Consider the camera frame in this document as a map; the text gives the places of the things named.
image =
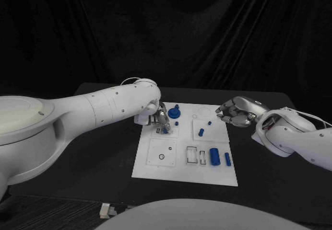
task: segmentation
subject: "gray floor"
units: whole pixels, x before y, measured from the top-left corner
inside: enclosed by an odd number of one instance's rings
[[[107,219],[100,219],[101,203],[11,196],[0,204],[0,213],[10,219],[0,222],[0,230],[92,230]],[[299,223],[313,230],[332,230],[332,225]]]

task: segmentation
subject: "blue object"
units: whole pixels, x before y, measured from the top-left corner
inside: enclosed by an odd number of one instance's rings
[[[231,166],[229,153],[225,152],[227,166]]]
[[[202,137],[203,129],[199,130],[199,136]]]
[[[211,164],[214,166],[219,165],[219,152],[216,148],[209,149]]]
[[[180,116],[180,111],[179,111],[179,105],[176,104],[175,105],[175,108],[172,108],[169,111],[167,111],[167,116],[173,119],[179,118]]]

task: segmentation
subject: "table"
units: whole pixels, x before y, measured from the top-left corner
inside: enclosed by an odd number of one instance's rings
[[[75,95],[113,87],[84,83]],[[247,96],[270,109],[294,108],[286,94],[163,88],[162,101],[222,104]],[[141,126],[133,117],[91,130],[68,145],[50,168],[10,187],[10,194],[46,196],[104,203],[141,205],[195,198],[229,202],[292,221],[332,223],[332,172],[312,165],[296,153],[283,158],[251,138],[254,126],[227,124],[238,187],[131,178]]]

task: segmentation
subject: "cable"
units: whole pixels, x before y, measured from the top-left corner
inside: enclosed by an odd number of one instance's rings
[[[300,111],[297,111],[297,110],[294,110],[294,109],[290,109],[290,108],[287,108],[287,107],[284,107],[283,109],[284,109],[284,110],[289,110],[289,111],[293,110],[294,112],[297,112],[297,113],[306,115],[307,117],[315,118],[316,120],[319,120],[320,122],[323,122],[323,127],[325,127],[325,128],[326,128],[326,124],[332,127],[332,124],[328,123],[326,121],[323,121],[322,118],[319,118],[318,116],[315,116],[315,115],[312,115],[312,114],[307,114],[307,113],[305,113],[305,112],[300,112]]]
[[[127,78],[126,80],[128,80],[128,79],[140,79],[140,78]],[[126,81],[126,80],[124,80],[124,81]],[[124,83],[124,81],[123,81],[123,83]],[[123,83],[121,83],[120,85],[123,85]]]

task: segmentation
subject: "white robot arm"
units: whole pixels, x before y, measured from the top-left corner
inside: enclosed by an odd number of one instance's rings
[[[149,79],[55,100],[0,97],[0,198],[7,185],[36,177],[89,130],[134,116],[137,124],[160,124],[169,131],[159,100],[160,90]]]
[[[229,112],[231,116],[219,114],[221,111]],[[319,117],[287,107],[268,110],[258,101],[244,96],[228,100],[215,113],[224,122],[237,127],[248,127],[253,121],[257,122],[251,138],[274,154],[287,157],[296,151],[309,163],[332,171],[332,127],[316,130],[313,123],[299,113],[325,124]]]

